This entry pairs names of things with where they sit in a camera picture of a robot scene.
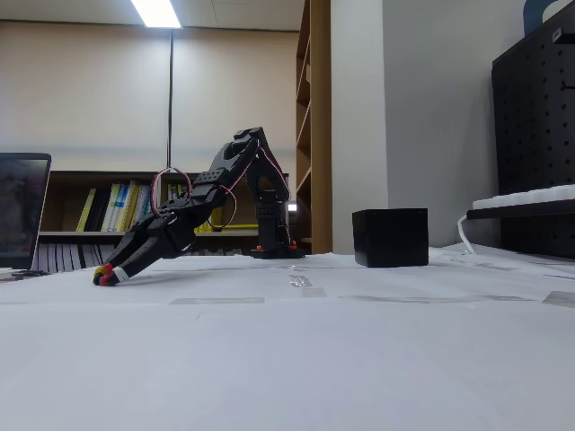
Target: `black pegboard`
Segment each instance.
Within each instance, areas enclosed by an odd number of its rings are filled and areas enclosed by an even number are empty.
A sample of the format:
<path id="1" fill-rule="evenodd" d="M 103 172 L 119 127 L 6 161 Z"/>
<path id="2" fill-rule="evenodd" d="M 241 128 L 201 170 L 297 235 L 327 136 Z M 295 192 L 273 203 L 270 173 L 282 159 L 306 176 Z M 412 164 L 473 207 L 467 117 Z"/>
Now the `black pegboard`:
<path id="1" fill-rule="evenodd" d="M 501 195 L 575 184 L 575 4 L 493 62 L 491 73 Z M 575 258 L 575 215 L 501 221 L 504 248 Z"/>

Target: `white wall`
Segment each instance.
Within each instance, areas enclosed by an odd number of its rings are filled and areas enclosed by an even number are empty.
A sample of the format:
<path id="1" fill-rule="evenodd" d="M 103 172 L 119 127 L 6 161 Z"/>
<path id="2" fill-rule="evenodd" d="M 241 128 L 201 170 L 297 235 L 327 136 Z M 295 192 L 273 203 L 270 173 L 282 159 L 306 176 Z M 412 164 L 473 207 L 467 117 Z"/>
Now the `white wall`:
<path id="1" fill-rule="evenodd" d="M 389 207 L 428 207 L 432 246 L 498 192 L 491 62 L 523 38 L 524 3 L 383 2 Z M 471 239 L 496 242 L 490 227 Z"/>
<path id="2" fill-rule="evenodd" d="M 173 166 L 205 171 L 235 132 L 261 126 L 295 189 L 297 38 L 277 32 L 176 32 Z"/>
<path id="3" fill-rule="evenodd" d="M 332 0 L 333 251 L 353 253 L 351 214 L 387 208 L 382 2 Z"/>
<path id="4" fill-rule="evenodd" d="M 0 151 L 55 170 L 165 166 L 166 31 L 0 22 Z"/>

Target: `laptop screen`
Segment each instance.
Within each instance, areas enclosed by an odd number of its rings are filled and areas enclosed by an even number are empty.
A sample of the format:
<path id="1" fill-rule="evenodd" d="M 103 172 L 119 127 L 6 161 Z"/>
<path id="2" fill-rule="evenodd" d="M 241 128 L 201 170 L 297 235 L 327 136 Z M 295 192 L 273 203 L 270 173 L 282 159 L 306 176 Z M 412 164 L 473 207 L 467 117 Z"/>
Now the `laptop screen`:
<path id="1" fill-rule="evenodd" d="M 0 154 L 0 267 L 30 269 L 36 250 L 50 156 Z"/>

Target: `table surface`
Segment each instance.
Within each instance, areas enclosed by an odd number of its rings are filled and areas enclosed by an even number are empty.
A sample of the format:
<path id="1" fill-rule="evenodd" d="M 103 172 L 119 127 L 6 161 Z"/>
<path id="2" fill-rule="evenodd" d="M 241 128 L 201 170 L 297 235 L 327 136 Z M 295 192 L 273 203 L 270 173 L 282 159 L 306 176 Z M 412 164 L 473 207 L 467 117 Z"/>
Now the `table surface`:
<path id="1" fill-rule="evenodd" d="M 1 428 L 575 429 L 575 262 L 477 249 L 1 285 Z"/>

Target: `fluorescent light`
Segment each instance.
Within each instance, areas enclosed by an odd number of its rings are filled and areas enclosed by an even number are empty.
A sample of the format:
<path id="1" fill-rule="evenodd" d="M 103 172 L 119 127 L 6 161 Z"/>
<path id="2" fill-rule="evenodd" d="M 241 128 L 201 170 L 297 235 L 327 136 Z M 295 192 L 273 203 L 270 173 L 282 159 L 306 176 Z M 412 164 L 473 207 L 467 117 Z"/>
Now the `fluorescent light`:
<path id="1" fill-rule="evenodd" d="M 146 27 L 181 27 L 170 0 L 132 0 Z"/>

